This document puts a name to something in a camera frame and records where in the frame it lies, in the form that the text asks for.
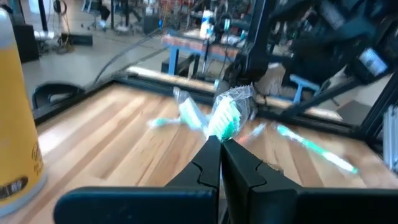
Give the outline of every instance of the desk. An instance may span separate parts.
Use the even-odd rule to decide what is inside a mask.
[[[181,77],[176,82],[191,85]],[[210,112],[209,107],[201,108]],[[153,118],[177,115],[173,98],[112,85],[40,125],[37,130],[48,181],[31,202],[0,218],[0,223],[52,223],[57,199],[77,187],[165,185],[186,166],[204,142],[199,132],[186,126],[149,129],[146,125]],[[242,134],[261,122],[268,121],[250,122]],[[270,127],[261,138],[245,147],[258,158],[274,164],[273,167],[282,168],[288,178],[307,187],[398,188],[397,177],[365,143],[290,127],[350,161],[358,167],[359,174],[339,170]]]
[[[187,37],[199,38],[199,32],[200,31],[198,29],[195,29],[184,33],[184,35],[186,35]],[[170,47],[170,62],[169,62],[170,75],[174,75],[176,72],[178,64],[178,53],[180,50],[198,55],[195,58],[195,65],[193,69],[194,73],[196,73],[196,70],[198,68],[199,58],[201,55],[205,55],[206,52],[205,39],[202,40],[203,41],[198,41],[198,40],[186,39],[183,37],[174,37],[169,34],[166,34],[162,37],[162,44]],[[238,52],[239,52],[238,48],[228,47],[227,56],[231,60],[234,60]],[[221,45],[210,46],[208,51],[208,58],[217,58],[223,61],[225,56],[226,56],[225,47]]]

